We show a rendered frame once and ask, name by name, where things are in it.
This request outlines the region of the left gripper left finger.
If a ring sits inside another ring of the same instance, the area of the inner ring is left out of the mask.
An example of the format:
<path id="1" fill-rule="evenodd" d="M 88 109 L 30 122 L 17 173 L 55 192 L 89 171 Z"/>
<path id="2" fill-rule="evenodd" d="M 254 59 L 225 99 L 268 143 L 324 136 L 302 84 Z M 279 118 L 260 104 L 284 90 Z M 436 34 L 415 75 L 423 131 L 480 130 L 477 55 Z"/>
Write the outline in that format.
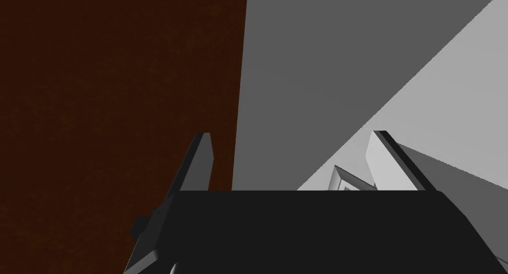
<path id="1" fill-rule="evenodd" d="M 197 133 L 173 179 L 173 191 L 207 191 L 213 161 L 210 133 Z"/>

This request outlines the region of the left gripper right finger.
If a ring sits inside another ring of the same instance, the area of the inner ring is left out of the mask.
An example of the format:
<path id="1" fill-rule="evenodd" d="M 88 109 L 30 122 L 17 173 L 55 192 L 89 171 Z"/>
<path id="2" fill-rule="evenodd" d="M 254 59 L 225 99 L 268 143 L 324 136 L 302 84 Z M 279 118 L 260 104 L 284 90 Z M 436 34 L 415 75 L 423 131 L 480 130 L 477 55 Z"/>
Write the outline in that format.
<path id="1" fill-rule="evenodd" d="M 372 131 L 365 158 L 378 190 L 436 190 L 387 131 Z"/>

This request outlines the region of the dark brown door leaf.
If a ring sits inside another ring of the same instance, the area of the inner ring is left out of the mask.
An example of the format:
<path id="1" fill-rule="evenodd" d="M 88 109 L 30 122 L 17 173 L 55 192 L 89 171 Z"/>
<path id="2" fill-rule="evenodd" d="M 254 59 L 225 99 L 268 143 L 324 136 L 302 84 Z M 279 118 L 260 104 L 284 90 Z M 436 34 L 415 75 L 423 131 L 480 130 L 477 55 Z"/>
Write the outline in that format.
<path id="1" fill-rule="evenodd" d="M 198 132 L 232 188 L 247 0 L 0 0 L 0 274 L 123 274 Z"/>

